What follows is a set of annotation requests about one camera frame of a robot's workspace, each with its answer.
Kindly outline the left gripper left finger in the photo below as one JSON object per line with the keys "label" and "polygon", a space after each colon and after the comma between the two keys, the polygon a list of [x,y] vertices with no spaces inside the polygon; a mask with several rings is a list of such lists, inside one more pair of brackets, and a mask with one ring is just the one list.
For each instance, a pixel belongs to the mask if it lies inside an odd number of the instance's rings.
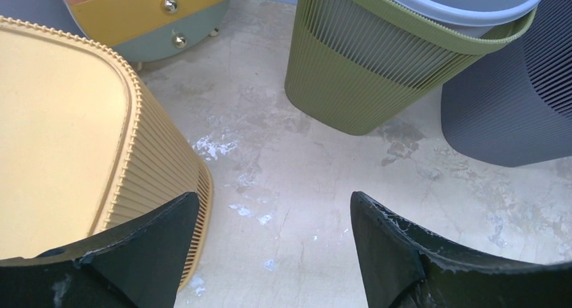
{"label": "left gripper left finger", "polygon": [[186,192],[91,237],[2,260],[1,306],[174,306],[199,206]]}

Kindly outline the dark grey mesh waste bin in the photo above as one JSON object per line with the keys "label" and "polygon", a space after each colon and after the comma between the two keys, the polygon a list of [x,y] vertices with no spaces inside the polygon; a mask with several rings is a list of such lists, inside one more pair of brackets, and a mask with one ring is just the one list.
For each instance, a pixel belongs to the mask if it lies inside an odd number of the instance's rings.
{"label": "dark grey mesh waste bin", "polygon": [[443,135],[461,154],[516,167],[571,155],[571,0],[542,0],[530,29],[442,87]]}

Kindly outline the yellow ribbed waste bin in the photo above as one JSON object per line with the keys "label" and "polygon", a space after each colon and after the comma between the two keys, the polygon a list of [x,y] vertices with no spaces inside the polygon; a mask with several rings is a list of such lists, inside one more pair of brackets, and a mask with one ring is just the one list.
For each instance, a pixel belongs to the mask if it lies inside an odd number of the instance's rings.
{"label": "yellow ribbed waste bin", "polygon": [[196,271],[210,221],[205,161],[118,53],[1,18],[3,259],[79,241],[187,191],[200,207],[180,287]]}

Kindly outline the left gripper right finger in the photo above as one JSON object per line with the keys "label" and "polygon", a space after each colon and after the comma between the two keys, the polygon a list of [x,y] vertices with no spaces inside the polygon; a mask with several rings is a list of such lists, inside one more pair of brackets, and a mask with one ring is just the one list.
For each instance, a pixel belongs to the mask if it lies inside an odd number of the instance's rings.
{"label": "left gripper right finger", "polygon": [[351,226],[369,307],[570,307],[571,263],[533,264],[450,241],[356,191]]}

